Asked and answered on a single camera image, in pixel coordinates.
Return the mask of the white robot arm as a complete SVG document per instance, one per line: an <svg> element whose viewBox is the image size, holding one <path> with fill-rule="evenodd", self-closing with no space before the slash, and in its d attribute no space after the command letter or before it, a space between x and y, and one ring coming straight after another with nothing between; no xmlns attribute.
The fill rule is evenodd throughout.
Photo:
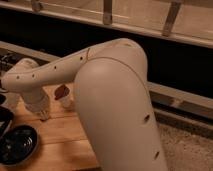
<svg viewBox="0 0 213 171"><path fill-rule="evenodd" d="M40 66L25 58L2 87L39 111L45 86L72 82L81 124L102 171L169 171L147 86L147 56L135 41L96 44Z"/></svg>

